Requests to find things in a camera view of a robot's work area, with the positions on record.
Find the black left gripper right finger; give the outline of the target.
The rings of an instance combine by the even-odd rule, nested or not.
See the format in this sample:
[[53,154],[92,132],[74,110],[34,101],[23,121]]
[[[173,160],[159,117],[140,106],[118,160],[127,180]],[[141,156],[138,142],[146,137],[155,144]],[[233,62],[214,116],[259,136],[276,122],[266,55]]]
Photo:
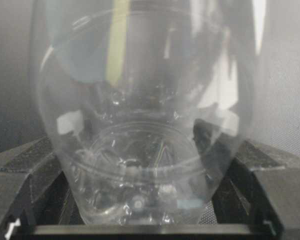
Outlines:
[[266,227],[273,237],[300,237],[300,157],[246,141],[212,203],[219,224]]

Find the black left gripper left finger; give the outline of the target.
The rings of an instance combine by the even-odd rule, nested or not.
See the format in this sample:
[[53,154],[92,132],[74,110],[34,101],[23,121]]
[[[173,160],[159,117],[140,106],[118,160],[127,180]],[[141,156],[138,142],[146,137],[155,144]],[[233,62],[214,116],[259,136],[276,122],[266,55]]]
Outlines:
[[65,225],[73,196],[47,137],[0,153],[0,238],[13,224]]

